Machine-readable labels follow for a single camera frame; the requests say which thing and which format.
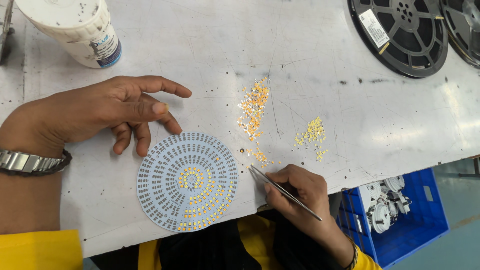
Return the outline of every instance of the blue floor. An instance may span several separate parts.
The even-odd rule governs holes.
[[[397,263],[391,270],[475,270],[480,269],[480,178],[459,178],[474,173],[471,159],[436,166],[433,169],[451,232]],[[84,259],[84,270],[97,270]]]

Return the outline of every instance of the black bracelet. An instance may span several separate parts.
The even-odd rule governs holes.
[[[345,236],[348,238],[348,240],[353,245],[353,259],[352,259],[352,262],[350,263],[350,265],[345,267],[345,269],[346,270],[352,270],[357,265],[357,261],[358,261],[358,258],[359,258],[359,253],[358,253],[358,250],[357,250],[357,245],[355,245],[355,242],[353,242],[353,240],[348,235],[345,234]]]
[[[0,172],[8,176],[18,175],[23,177],[51,175],[63,170],[68,164],[70,164],[70,161],[72,160],[72,155],[65,149],[62,151],[62,154],[65,156],[65,159],[62,162],[60,162],[57,166],[45,171],[20,172],[20,171],[11,171],[4,168],[0,168]]]

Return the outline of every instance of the right hand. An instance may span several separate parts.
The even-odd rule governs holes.
[[[267,172],[266,175],[274,182],[286,185],[287,190],[289,185],[296,188],[299,195],[297,199],[323,219],[317,220],[303,207],[287,199],[271,184],[265,183],[267,203],[282,213],[300,231],[319,243],[326,241],[325,235],[329,232],[338,231],[335,219],[330,215],[327,183],[321,175],[293,164],[287,165],[278,172]]]

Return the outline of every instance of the table surface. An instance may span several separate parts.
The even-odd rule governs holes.
[[[265,203],[262,187],[245,169],[257,161],[239,152],[256,143],[236,122],[242,88],[255,78],[269,77],[271,87],[264,134],[256,141],[270,160],[282,162],[268,170],[302,166],[323,175],[329,193],[480,153],[480,71],[449,48],[437,74],[397,75],[363,44],[346,1],[107,3],[123,55],[102,70],[78,64],[14,11],[19,52],[0,67],[0,121],[23,102],[116,75],[177,81],[192,90],[191,98],[152,96],[170,104],[184,131],[225,143],[244,171],[224,221]],[[312,149],[293,147],[296,133],[317,116],[324,122],[323,149],[329,149],[323,162]],[[151,146],[169,135],[158,123],[150,123],[150,131]],[[142,159],[133,144],[116,156],[114,140],[105,130],[67,146],[74,159],[64,172],[61,228],[79,229],[84,257],[172,234],[140,207],[135,179]]]

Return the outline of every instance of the metal tweezers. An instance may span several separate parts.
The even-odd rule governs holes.
[[[272,179],[268,178],[263,172],[252,166],[249,168],[250,173],[257,179],[262,179],[265,183],[272,184],[278,191],[280,191],[283,195],[285,195],[287,198],[290,200],[296,202],[298,205],[301,207],[305,208],[307,211],[309,211],[316,219],[319,221],[322,221],[322,218],[319,217],[317,214],[315,214],[312,210],[310,210],[308,207],[306,207],[304,204],[302,204],[297,198],[295,198],[292,194],[290,194],[288,191],[286,191],[284,188],[282,188],[279,184],[275,183],[272,181]]]

